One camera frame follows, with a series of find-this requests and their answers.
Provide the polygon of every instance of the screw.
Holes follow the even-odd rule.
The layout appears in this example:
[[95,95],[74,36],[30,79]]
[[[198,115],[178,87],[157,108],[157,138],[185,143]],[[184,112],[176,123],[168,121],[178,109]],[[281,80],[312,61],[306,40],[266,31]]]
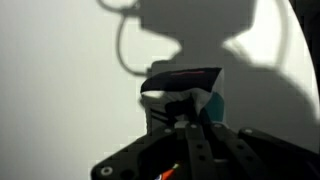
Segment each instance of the screw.
[[101,169],[101,175],[102,176],[110,176],[113,172],[112,167],[107,166]]
[[221,124],[215,124],[214,127],[215,127],[215,128],[221,128],[222,125],[221,125]]
[[244,130],[244,132],[248,133],[248,134],[252,134],[253,133],[253,131],[251,129],[246,129],[246,130]]
[[171,133],[172,130],[171,130],[171,129],[165,129],[164,132],[165,132],[165,133]]

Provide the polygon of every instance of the teal part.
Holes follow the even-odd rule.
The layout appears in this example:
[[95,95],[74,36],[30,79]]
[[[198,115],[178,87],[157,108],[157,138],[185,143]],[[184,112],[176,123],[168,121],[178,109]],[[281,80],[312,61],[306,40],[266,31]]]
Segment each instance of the teal part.
[[218,93],[213,93],[204,107],[212,122],[222,122],[224,115],[224,100]]

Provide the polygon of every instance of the hole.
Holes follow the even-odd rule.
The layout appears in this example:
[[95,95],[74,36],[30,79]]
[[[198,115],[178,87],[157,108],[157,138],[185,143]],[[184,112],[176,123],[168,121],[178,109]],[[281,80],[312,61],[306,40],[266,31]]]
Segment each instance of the hole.
[[247,159],[249,162],[252,162],[252,161],[253,161],[253,157],[251,157],[251,156],[247,156],[246,159]]
[[121,172],[120,177],[123,180],[131,180],[134,177],[134,172],[130,169],[124,170]]
[[101,175],[103,176],[109,176],[112,174],[112,168],[111,167],[104,167],[101,169]]
[[244,149],[244,147],[242,145],[238,145],[237,148],[238,149]]
[[206,160],[206,157],[205,157],[205,156],[199,156],[199,159],[200,159],[201,161],[205,161],[205,160]]
[[202,149],[202,148],[203,148],[202,144],[198,144],[198,145],[197,145],[197,148],[198,148],[198,149]]

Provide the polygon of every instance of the black plastic part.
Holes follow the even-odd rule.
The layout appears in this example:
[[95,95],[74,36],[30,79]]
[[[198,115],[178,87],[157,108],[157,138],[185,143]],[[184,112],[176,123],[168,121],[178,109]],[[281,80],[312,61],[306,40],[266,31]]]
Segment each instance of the black plastic part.
[[240,130],[239,138],[244,139],[282,179],[320,179],[318,154],[252,128]]
[[[174,129],[158,128],[96,165],[91,171],[91,178],[92,180],[155,179],[174,165],[176,137]],[[112,174],[102,175],[101,170],[104,167],[111,167]]]
[[211,125],[211,131],[221,141],[236,168],[242,169],[244,178],[254,180],[270,179],[270,173],[260,157],[243,140],[238,139],[222,124]]
[[189,148],[189,159],[192,179],[218,179],[217,170],[209,142],[205,139],[202,126],[197,123],[186,126],[186,139]]
[[[154,180],[178,162],[169,180],[320,180],[318,154],[252,128],[222,124],[165,126],[97,164],[92,180]],[[110,167],[112,173],[103,173]]]

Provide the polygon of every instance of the white backdrop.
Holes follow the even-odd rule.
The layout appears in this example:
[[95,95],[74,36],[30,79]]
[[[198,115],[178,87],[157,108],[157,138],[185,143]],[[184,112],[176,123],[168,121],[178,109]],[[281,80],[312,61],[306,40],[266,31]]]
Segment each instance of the white backdrop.
[[[253,29],[236,38],[257,66],[273,66],[264,59],[277,56],[283,26],[275,1],[259,1]],[[310,55],[284,4],[290,42],[280,71],[319,109]],[[118,63],[119,21],[94,0],[0,1],[0,179],[89,179],[95,163],[145,133],[144,78]],[[127,64],[143,71],[179,46],[130,19],[122,49]]]

